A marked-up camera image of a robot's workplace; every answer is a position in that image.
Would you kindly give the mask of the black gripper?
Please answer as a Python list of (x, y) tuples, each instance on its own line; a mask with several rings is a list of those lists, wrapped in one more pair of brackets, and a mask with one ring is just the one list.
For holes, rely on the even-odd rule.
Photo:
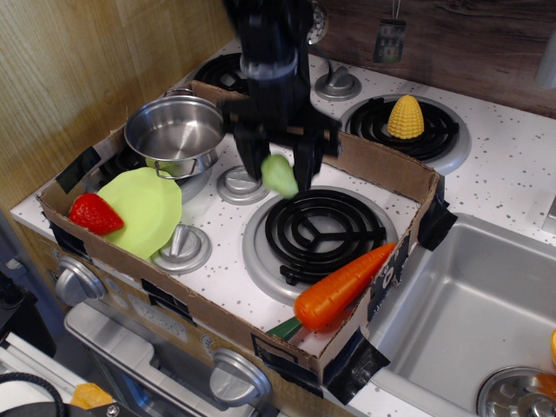
[(341, 152), (340, 124), (310, 101), (307, 71), (255, 79), (247, 76), (248, 94), (228, 96), (219, 107), (232, 122), (235, 144), (248, 174), (259, 181), (261, 166), (274, 142), (294, 149), (294, 174), (300, 192), (311, 188), (322, 157)]

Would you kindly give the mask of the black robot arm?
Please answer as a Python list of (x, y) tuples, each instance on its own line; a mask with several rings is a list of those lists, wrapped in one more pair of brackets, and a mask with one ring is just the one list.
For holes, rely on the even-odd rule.
[(311, 103), (308, 33), (314, 24), (309, 1), (227, 1), (239, 37), (240, 68), (248, 95), (220, 103), (248, 174), (262, 178), (271, 143), (293, 150), (301, 191), (310, 189), (324, 156), (341, 152), (339, 122)]

